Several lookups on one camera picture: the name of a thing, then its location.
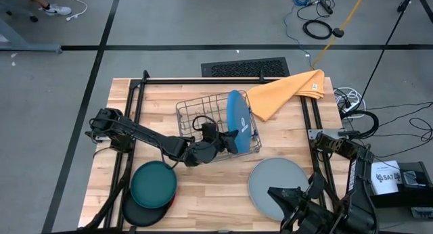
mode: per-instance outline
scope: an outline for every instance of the dish rack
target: dish rack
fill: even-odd
[[[258,130],[256,126],[256,121],[254,120],[254,115],[252,113],[250,102],[248,101],[248,96],[245,91],[239,91],[244,97],[246,105],[250,110],[250,124],[251,124],[251,142],[250,150],[247,153],[232,154],[227,150],[220,152],[216,155],[212,162],[217,162],[220,160],[226,160],[229,158],[236,158],[239,156],[246,156],[252,153],[258,153],[262,147],[260,141],[260,136],[258,135]],[[227,98],[229,93],[220,93],[216,95],[209,95],[205,97],[200,97],[196,99],[189,99],[186,101],[179,102],[176,104],[176,115],[177,122],[179,125],[179,134],[182,137],[195,137],[196,141],[202,140],[201,131],[195,131],[193,129],[192,122],[197,116],[208,116],[212,118],[217,124],[220,132],[227,132]],[[210,122],[206,118],[198,118],[196,120],[196,128],[199,125]]]

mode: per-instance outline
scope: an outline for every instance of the wooden table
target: wooden table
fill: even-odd
[[[107,107],[124,110],[131,78],[115,78],[110,90]],[[224,93],[232,89],[247,91],[257,85],[146,85],[141,109],[140,124],[165,135],[179,135],[175,106],[179,101],[205,95]],[[313,110],[310,100],[309,112],[313,128]],[[135,103],[131,118],[134,117]],[[325,97],[318,100],[324,128],[342,128],[334,99],[331,80],[325,79]],[[313,173],[309,143],[299,97],[293,97],[269,121],[256,123],[263,147],[258,154],[203,164],[187,168],[179,164],[175,168],[178,189],[175,201],[158,223],[147,228],[154,231],[278,231],[279,223],[262,215],[248,195],[248,177],[252,169],[263,159],[285,157],[299,165],[305,175]],[[100,143],[97,150],[109,143]],[[101,208],[110,192],[116,153],[102,151],[93,161],[89,184],[81,212],[79,226],[86,225]],[[137,142],[133,173],[150,160],[161,160],[159,149]],[[331,158],[332,171],[338,196],[346,191],[349,162],[334,154]],[[116,200],[112,224],[116,224],[120,198]],[[125,221],[124,229],[130,224]]]

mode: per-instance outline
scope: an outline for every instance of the round plate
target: round plate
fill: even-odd
[[[252,203],[265,216],[282,221],[283,210],[269,196],[269,187],[297,188],[305,191],[309,186],[304,171],[295,163],[285,158],[262,160],[254,167],[248,181],[248,191]]]
[[[177,178],[173,169],[161,161],[140,166],[131,181],[131,195],[144,208],[163,207],[176,193]]]
[[[237,152],[248,153],[251,142],[250,110],[244,96],[236,90],[227,97],[227,127],[229,131],[239,131],[235,138]]]
[[[170,208],[174,198],[161,208],[144,208],[134,201],[131,191],[128,190],[122,202],[122,214],[124,219],[137,227],[148,227],[160,221]]]

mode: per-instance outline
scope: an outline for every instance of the yellow cloth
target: yellow cloth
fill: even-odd
[[[322,98],[324,79],[322,70],[314,70],[251,88],[247,94],[252,112],[267,121],[293,95]]]

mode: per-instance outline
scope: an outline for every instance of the floor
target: floor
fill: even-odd
[[[69,177],[52,231],[73,230],[81,213],[94,144],[84,136],[87,121],[106,104],[111,80],[115,77],[140,77],[144,69],[152,77],[201,76],[200,64],[266,57],[285,57],[291,74],[309,69],[305,54],[293,46],[274,49],[274,44],[295,45],[285,35],[283,17],[291,10],[291,0],[84,0],[86,14],[67,22],[65,17],[47,17],[37,5],[27,0],[13,0],[32,9],[39,17],[33,24],[23,16],[4,16],[25,39],[33,42],[65,45],[61,55],[54,53],[0,52],[0,104],[3,116],[0,125],[2,161],[0,161],[0,233],[40,233],[47,217],[53,192],[66,152],[72,160]],[[73,0],[49,0],[81,10]],[[335,0],[334,14],[326,21],[333,27],[345,21],[357,0]],[[394,26],[396,7],[402,0],[364,0],[336,42],[340,50],[328,51],[316,68],[332,78],[335,87],[353,87],[362,91]],[[115,12],[111,29],[110,10]],[[305,16],[314,17],[314,9],[305,9]],[[296,14],[288,16],[288,33],[317,57],[328,42],[306,36]],[[416,49],[408,44],[433,45],[433,24],[419,0],[413,0],[403,16],[390,44],[401,45],[387,50],[378,72],[366,94],[368,108],[401,103],[419,103],[433,99],[431,81],[431,46]],[[323,32],[314,27],[316,32]],[[106,45],[108,51],[98,50]],[[188,48],[182,45],[263,45],[260,49],[216,49],[215,46]],[[115,50],[115,45],[134,45],[140,50]],[[94,75],[94,87],[88,84]],[[419,107],[374,111],[381,122],[387,122]],[[432,109],[413,117],[432,123]],[[409,124],[410,117],[381,127],[378,134],[410,132],[422,134]],[[356,119],[353,126],[363,130],[368,119]],[[72,137],[78,143],[70,144]],[[420,143],[408,137],[372,137],[376,155],[383,156]],[[433,156],[429,145],[407,154],[391,157],[400,162],[423,161],[433,174]],[[381,227],[392,231],[427,233],[433,227],[426,221],[410,218],[406,209],[380,210]]]

